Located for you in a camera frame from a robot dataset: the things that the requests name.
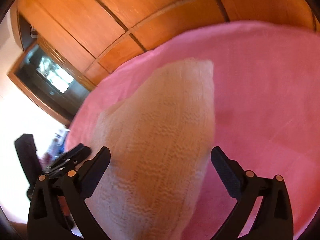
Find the cream knitted sweater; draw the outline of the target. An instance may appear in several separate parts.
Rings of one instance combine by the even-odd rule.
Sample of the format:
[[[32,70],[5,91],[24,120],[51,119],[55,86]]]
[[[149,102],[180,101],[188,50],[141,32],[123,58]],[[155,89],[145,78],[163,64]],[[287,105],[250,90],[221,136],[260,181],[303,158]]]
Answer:
[[[213,148],[212,61],[185,59],[153,71],[104,110],[90,148],[111,162],[86,203],[111,239],[180,239]]]

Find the dark doorway with window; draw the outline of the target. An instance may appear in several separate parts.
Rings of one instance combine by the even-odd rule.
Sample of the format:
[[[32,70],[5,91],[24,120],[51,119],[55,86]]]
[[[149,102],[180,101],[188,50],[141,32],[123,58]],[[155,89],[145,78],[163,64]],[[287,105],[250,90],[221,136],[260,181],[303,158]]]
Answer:
[[[9,70],[9,79],[40,109],[69,126],[91,84],[81,83],[73,66],[20,13],[11,23],[23,53]]]

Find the wooden panelled wardrobe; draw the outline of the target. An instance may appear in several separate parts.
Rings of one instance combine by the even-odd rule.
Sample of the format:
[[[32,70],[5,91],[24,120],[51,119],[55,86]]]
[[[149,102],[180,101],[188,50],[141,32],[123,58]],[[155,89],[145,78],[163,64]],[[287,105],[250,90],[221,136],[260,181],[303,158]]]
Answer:
[[[308,0],[16,0],[45,50],[87,89],[121,64],[191,29],[263,21],[319,32]]]

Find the pink bed blanket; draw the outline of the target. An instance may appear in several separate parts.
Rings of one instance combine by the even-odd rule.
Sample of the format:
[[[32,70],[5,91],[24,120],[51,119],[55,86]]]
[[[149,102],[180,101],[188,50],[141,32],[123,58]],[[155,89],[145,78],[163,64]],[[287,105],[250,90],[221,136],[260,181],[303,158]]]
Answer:
[[[118,67],[75,116],[66,148],[88,144],[101,111],[131,96],[163,65],[214,64],[215,144],[244,169],[284,177],[294,237],[319,208],[319,34],[264,22],[185,32]]]

